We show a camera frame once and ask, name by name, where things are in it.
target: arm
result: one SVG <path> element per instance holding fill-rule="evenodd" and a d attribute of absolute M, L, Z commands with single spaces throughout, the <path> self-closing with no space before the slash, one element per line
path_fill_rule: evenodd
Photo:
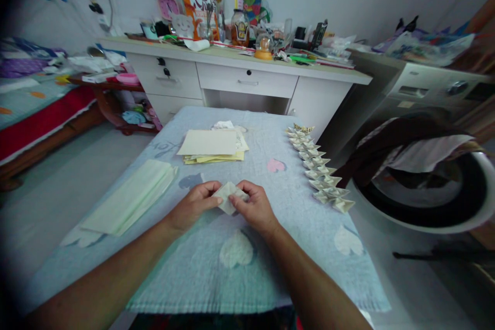
<path fill-rule="evenodd" d="M 237 185 L 250 196 L 229 199 L 265 239 L 284 276 L 305 329 L 371 329 L 339 286 L 299 247 L 273 214 L 263 187 L 247 180 Z"/>
<path fill-rule="evenodd" d="M 220 187 L 217 181 L 194 187 L 164 219 L 41 305 L 27 321 L 41 329 L 69 329 L 75 324 L 81 329 L 108 328 L 172 242 L 205 210 L 222 202 L 209 197 Z"/>

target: cabinet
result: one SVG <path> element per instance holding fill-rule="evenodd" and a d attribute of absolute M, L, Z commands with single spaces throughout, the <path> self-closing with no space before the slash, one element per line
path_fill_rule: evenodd
<path fill-rule="evenodd" d="M 345 82 L 301 76 L 288 114 L 300 118 L 305 126 L 315 127 L 311 137 L 316 143 L 351 86 Z"/>
<path fill-rule="evenodd" d="M 147 94 L 160 122 L 165 125 L 184 106 L 204 106 L 202 100 Z"/>
<path fill-rule="evenodd" d="M 203 89 L 292 98 L 298 76 L 196 63 Z"/>
<path fill-rule="evenodd" d="M 196 63 L 135 53 L 128 53 L 127 58 L 146 93 L 202 99 Z"/>

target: pink heart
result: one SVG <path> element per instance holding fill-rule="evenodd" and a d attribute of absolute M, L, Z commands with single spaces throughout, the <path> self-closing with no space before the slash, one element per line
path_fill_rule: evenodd
<path fill-rule="evenodd" d="M 285 171 L 285 169 L 286 169 L 287 167 L 286 167 L 286 165 L 285 165 L 283 162 L 281 162 L 281 161 L 278 161 L 278 160 L 275 160 L 275 159 L 270 159 L 270 161 L 268 161 L 267 168 L 268 168 L 268 171 L 269 171 L 269 172 L 276 173 L 276 172 L 278 172 L 279 170 L 280 170 L 280 171 Z"/>

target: forearm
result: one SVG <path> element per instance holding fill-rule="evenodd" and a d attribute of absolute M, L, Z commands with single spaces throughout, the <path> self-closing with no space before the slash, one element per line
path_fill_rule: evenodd
<path fill-rule="evenodd" d="M 371 329 L 349 297 L 281 225 L 262 235 L 305 329 Z"/>
<path fill-rule="evenodd" d="M 37 328 L 108 328 L 178 237 L 162 220 L 28 316 Z"/>

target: pink container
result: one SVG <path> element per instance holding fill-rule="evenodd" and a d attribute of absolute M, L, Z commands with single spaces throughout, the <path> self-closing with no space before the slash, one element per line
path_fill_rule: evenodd
<path fill-rule="evenodd" d="M 115 77 L 124 85 L 139 85 L 138 75 L 136 74 L 119 74 Z"/>

